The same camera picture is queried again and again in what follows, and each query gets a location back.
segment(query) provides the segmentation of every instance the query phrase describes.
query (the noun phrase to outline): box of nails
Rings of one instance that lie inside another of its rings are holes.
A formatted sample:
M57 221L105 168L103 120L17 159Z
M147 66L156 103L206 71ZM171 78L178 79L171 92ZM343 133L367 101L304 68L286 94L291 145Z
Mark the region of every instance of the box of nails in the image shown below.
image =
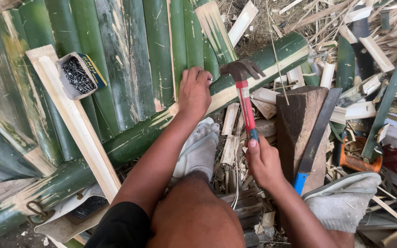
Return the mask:
M107 86L96 65L86 54L67 54L57 61L57 65L63 89L69 99L82 99Z

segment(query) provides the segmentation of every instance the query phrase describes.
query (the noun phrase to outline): hammer head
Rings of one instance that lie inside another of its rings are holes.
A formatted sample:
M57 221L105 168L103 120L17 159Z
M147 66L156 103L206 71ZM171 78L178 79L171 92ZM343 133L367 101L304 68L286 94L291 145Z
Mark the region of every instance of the hammer head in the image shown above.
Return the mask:
M266 76L257 64L249 59L240 59L220 66L220 74L231 74L235 82L245 81L247 79L247 73L255 79L260 78L258 74L263 77Z

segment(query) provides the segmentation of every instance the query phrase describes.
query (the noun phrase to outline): left hand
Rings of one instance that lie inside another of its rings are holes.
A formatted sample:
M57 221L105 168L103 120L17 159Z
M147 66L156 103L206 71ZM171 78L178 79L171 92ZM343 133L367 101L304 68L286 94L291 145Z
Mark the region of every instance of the left hand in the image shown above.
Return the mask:
M195 66L184 70L179 90L179 114L198 120L205 116L211 104L209 85L212 75L209 71Z

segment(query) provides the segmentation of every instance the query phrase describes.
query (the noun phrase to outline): machete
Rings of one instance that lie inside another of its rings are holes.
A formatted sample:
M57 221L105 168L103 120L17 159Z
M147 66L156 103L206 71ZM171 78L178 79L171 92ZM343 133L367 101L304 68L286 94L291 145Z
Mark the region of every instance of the machete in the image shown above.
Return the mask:
M301 159L300 167L293 182L293 188L301 195L304 183L306 182L307 174L312 171L313 161L315 160L316 152L319 144L323 138L324 131L329 123L330 117L334 112L335 106L338 102L339 95L342 88L333 88L329 90L323 107L319 112L318 118L310 135L309 142L307 142L306 150L304 151L303 159Z

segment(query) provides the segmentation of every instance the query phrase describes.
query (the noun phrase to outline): hand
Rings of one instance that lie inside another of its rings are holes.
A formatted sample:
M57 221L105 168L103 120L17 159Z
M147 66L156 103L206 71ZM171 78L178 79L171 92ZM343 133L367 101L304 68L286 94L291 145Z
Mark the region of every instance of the hand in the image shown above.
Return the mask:
M201 120L211 104L209 85L212 82L212 75L209 71L195 66L184 70L182 76L179 90L179 114Z
M281 170L278 149L269 145L264 136L259 135L260 144L251 139L247 142L247 162L249 175L263 188L270 191L277 183L287 182Z

